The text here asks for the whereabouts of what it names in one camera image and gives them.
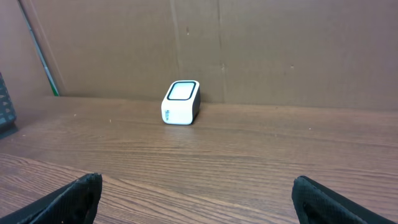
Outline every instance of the perforated surface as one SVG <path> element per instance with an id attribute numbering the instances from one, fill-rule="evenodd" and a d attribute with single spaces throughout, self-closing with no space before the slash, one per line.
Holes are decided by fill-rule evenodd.
<path id="1" fill-rule="evenodd" d="M 16 119 L 15 110 L 12 107 L 6 84 L 0 73 L 0 128 L 12 124 Z"/>

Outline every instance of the wood grain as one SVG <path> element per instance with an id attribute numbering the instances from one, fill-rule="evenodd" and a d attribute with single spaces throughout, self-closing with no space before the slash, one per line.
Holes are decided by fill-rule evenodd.
<path id="1" fill-rule="evenodd" d="M 25 168 L 1 162 L 2 183 L 34 173 L 35 200 L 54 174 L 14 170 L 59 167 L 70 178 L 54 188 L 100 172 L 99 223 L 297 223 L 299 175 L 398 222 L 396 112 L 204 104 L 191 126 L 163 124 L 160 103 L 146 101 L 44 98 L 17 112 L 20 130 L 0 149 Z M 2 189 L 0 207 L 28 190 Z"/>

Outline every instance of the brown wall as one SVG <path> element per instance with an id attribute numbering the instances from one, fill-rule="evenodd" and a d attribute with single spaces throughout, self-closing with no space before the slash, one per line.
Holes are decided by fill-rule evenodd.
<path id="1" fill-rule="evenodd" d="M 23 0 L 62 95 L 398 109 L 396 0 Z"/>
<path id="2" fill-rule="evenodd" d="M 53 95 L 16 0 L 0 0 L 0 72 L 16 106 Z"/>

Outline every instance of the white device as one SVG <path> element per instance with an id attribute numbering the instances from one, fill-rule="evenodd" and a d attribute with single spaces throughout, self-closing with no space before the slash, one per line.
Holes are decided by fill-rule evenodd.
<path id="1" fill-rule="evenodd" d="M 200 86 L 195 80 L 173 82 L 162 102 L 166 124 L 192 124 L 200 107 Z"/>

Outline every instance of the teal edge strip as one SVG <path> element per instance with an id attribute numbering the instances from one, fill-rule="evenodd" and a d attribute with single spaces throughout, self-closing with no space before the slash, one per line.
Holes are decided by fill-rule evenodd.
<path id="1" fill-rule="evenodd" d="M 39 55 L 40 60 L 42 61 L 45 74 L 47 75 L 47 78 L 49 79 L 49 82 L 50 82 L 50 85 L 51 85 L 51 89 L 53 90 L 53 93 L 54 93 L 55 96 L 59 96 L 60 94 L 58 92 L 57 87 L 55 86 L 54 80 L 53 80 L 53 78 L 51 76 L 51 73 L 50 73 L 50 70 L 49 70 L 49 68 L 47 66 L 47 63 L 45 63 L 42 51 L 41 51 L 39 45 L 37 44 L 37 41 L 36 41 L 36 38 L 35 38 L 35 34 L 33 33 L 33 30 L 32 30 L 32 28 L 31 28 L 31 26 L 29 24 L 29 21 L 26 18 L 26 14 L 25 14 L 24 8 L 22 7 L 22 4 L 21 4 L 20 0 L 17 0 L 17 2 L 18 2 L 18 5 L 19 5 L 19 8 L 21 9 L 22 15 L 24 16 L 26 25 L 29 28 L 29 32 L 30 32 L 30 35 L 32 36 L 33 43 L 35 44 L 35 48 L 36 48 L 37 54 Z"/>

